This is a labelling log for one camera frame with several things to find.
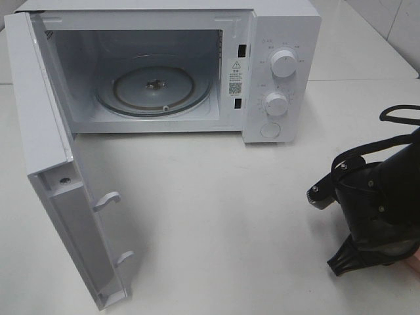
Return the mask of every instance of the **microwave oven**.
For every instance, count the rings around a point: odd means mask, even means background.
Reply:
[[[5,17],[28,178],[99,309],[127,296],[79,133],[290,141],[321,18],[308,0],[28,0]]]

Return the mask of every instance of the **open microwave door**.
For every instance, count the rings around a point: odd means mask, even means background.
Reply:
[[[99,309],[127,296],[98,212],[117,192],[95,200],[61,112],[62,81],[46,47],[48,32],[38,14],[5,17],[28,178]]]

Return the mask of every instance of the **power level knob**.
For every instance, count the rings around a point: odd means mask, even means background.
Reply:
[[[297,55],[291,49],[282,49],[271,56],[270,62],[276,77],[289,77],[296,71]]]
[[[284,115],[289,108],[289,101],[282,93],[271,93],[265,98],[265,110],[270,116]]]

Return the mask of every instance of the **white table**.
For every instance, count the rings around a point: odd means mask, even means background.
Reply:
[[[415,79],[418,73],[344,0],[312,0],[322,16],[309,80]],[[4,30],[0,84],[11,83]]]
[[[332,275],[348,228],[337,204],[319,211],[305,193],[343,150],[414,130],[378,115],[419,99],[418,80],[310,82],[289,144],[78,136],[93,193],[122,195],[102,212],[113,248],[136,252],[121,266],[133,296],[105,313],[415,314],[419,278],[403,262]],[[0,314],[97,314],[25,178],[12,87],[0,103]]]

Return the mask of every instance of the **warning label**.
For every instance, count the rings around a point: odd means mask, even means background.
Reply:
[[[228,93],[230,96],[241,96],[243,88],[245,62],[240,59],[228,60]]]

